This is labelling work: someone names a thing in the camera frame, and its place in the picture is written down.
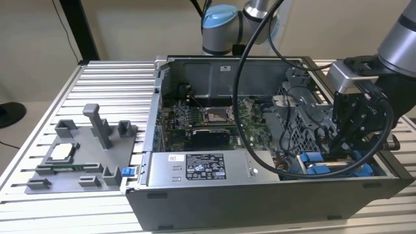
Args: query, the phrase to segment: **aluminum extrusion table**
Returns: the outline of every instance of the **aluminum extrusion table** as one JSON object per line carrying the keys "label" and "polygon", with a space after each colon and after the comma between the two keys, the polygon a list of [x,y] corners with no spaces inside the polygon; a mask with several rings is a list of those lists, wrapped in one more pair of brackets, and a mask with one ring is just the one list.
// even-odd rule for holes
{"label": "aluminum extrusion table", "polygon": [[[323,65],[330,60],[314,61]],[[99,104],[109,124],[122,119],[138,127],[130,165],[139,164],[154,82],[154,62],[91,61],[78,66],[0,177],[0,232],[139,233],[139,224],[119,192],[26,195],[25,183],[54,139],[53,125],[73,119],[87,125],[86,103]],[[416,125],[406,117],[393,130],[401,149],[393,152],[416,177]],[[375,200],[349,220],[186,231],[186,234],[373,234],[416,233],[416,182],[391,199]]]}

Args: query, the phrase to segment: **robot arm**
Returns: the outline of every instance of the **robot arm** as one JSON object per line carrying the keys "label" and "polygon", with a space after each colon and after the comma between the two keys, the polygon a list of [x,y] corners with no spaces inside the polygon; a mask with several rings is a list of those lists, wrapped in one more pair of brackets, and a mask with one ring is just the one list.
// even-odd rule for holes
{"label": "robot arm", "polygon": [[[266,14],[269,0],[249,0],[242,11],[231,5],[217,5],[202,15],[202,51],[207,55],[226,55],[234,44],[246,44],[253,32]],[[255,44],[266,40],[266,30],[262,30]]]}
{"label": "robot arm", "polygon": [[[378,54],[345,58],[329,68],[327,78],[335,88],[331,120],[337,124],[337,137],[330,146],[334,152],[343,142],[354,144],[354,148],[362,145],[362,137],[381,130],[385,117],[379,99],[386,99],[391,107],[393,126],[414,107],[414,60],[416,0],[411,0],[378,47]],[[397,141],[385,144],[383,149],[397,149],[397,145]]]}

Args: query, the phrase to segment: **black cable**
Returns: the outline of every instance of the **black cable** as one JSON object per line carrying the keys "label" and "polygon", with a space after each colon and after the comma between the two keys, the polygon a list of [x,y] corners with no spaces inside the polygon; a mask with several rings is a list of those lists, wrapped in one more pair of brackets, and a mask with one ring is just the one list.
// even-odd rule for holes
{"label": "black cable", "polygon": [[57,8],[55,8],[54,1],[53,1],[53,0],[51,0],[51,4],[53,4],[54,12],[55,12],[55,14],[57,14],[58,22],[59,22],[59,24],[62,25],[62,28],[63,28],[63,30],[65,30],[66,39],[67,39],[67,43],[69,43],[69,47],[70,47],[73,56],[75,57],[75,60],[77,60],[77,62],[78,62],[78,57],[77,57],[75,51],[73,50],[73,47],[71,47],[71,44],[70,44],[67,30],[66,30],[65,25],[63,25],[63,23],[62,23],[62,20],[61,20],[61,18],[59,18],[59,15],[58,15]]}
{"label": "black cable", "polygon": [[245,149],[249,153],[249,155],[251,156],[253,160],[255,161],[255,163],[259,164],[259,166],[262,168],[265,168],[267,171],[285,176],[285,177],[290,177],[290,178],[301,178],[301,179],[318,179],[318,178],[330,178],[330,177],[335,177],[335,176],[341,176],[347,174],[349,172],[351,172],[354,169],[357,169],[366,161],[369,158],[373,157],[373,155],[377,153],[379,146],[383,144],[389,133],[390,133],[390,128],[391,128],[391,124],[393,124],[393,111],[390,108],[389,103],[386,102],[385,99],[381,99],[378,101],[378,104],[382,106],[383,110],[385,110],[385,123],[382,126],[382,131],[379,133],[379,137],[371,147],[371,149],[367,151],[367,153],[361,157],[361,159],[358,159],[358,161],[355,161],[353,164],[350,164],[349,166],[346,166],[345,168],[339,169],[338,171],[334,172],[329,172],[329,173],[322,173],[322,174],[314,174],[314,175],[305,175],[305,174],[299,174],[299,173],[289,173],[286,171],[278,170],[274,167],[271,167],[270,165],[267,165],[257,156],[253,148],[249,145],[249,141],[246,140],[246,136],[243,134],[243,129],[241,126],[241,120],[239,120],[239,116],[238,116],[238,82],[239,82],[239,76],[241,76],[241,71],[242,71],[242,66],[243,66],[243,62],[246,60],[247,57],[247,53],[254,45],[254,41],[257,39],[257,36],[267,22],[267,20],[270,19],[270,17],[273,16],[278,6],[281,5],[283,0],[278,0],[273,3],[269,11],[266,12],[263,19],[261,20],[254,33],[251,35],[251,38],[247,41],[246,47],[243,49],[239,61],[238,61],[238,66],[237,66],[237,70],[234,73],[234,77],[233,77],[233,119],[234,119],[234,125],[239,134],[239,138],[241,141],[245,145]]}
{"label": "black cable", "polygon": [[211,4],[211,0],[205,0],[203,8],[202,8],[202,16],[201,16],[201,33],[202,33],[202,27],[203,27],[205,14],[206,14],[206,10],[207,10],[210,4]]}
{"label": "black cable", "polygon": [[190,0],[190,2],[194,7],[194,10],[197,11],[197,14],[199,15],[199,17],[202,17],[202,10],[201,10],[199,4],[197,3],[195,0]]}
{"label": "black cable", "polygon": [[310,71],[310,72],[318,71],[318,70],[322,70],[322,69],[330,67],[331,63],[325,65],[325,66],[321,66],[321,67],[307,68],[307,67],[299,66],[295,63],[293,63],[291,61],[286,60],[286,58],[277,51],[277,49],[274,47],[274,44],[273,44],[273,41],[271,41],[271,30],[270,30],[270,28],[271,28],[271,20],[273,20],[273,18],[269,19],[269,23],[267,23],[266,38],[267,38],[267,43],[270,44],[270,48],[271,48],[274,54],[277,55],[277,57],[281,59],[281,61],[285,62],[291,67],[294,67],[295,69],[302,70],[302,71]]}
{"label": "black cable", "polygon": [[19,149],[17,146],[9,145],[9,144],[6,144],[6,143],[3,143],[3,142],[1,142],[1,141],[0,141],[0,144],[1,144],[1,145],[5,145],[5,146],[7,146],[7,147],[11,147],[11,148],[14,148],[14,149],[17,149],[17,150]]}

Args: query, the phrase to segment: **cable connector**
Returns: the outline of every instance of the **cable connector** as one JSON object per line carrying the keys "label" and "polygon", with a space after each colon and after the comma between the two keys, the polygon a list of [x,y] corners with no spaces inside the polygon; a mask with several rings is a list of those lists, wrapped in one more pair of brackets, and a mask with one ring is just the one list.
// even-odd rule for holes
{"label": "cable connector", "polygon": [[359,80],[354,82],[354,85],[367,101],[377,103],[379,100],[385,100],[386,96],[382,93],[382,89],[374,85],[370,80]]}

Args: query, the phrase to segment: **power supply label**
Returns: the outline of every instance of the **power supply label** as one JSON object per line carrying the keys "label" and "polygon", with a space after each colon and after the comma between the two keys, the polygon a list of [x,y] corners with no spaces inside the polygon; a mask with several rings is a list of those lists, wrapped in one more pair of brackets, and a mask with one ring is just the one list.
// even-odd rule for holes
{"label": "power supply label", "polygon": [[223,155],[186,155],[186,179],[226,179]]}

